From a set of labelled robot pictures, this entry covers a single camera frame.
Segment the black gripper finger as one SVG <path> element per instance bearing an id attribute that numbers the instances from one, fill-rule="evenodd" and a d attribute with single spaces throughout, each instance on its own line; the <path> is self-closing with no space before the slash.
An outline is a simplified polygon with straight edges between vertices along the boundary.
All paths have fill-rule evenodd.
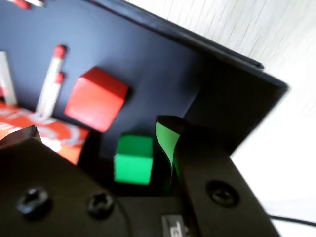
<path id="1" fill-rule="evenodd" d="M 155 132 L 176 170 L 194 236 L 278 236 L 215 131 L 157 116 Z"/>
<path id="2" fill-rule="evenodd" d="M 42 143 L 35 126 L 0 142 L 3 237 L 128 237 L 110 192 Z"/>

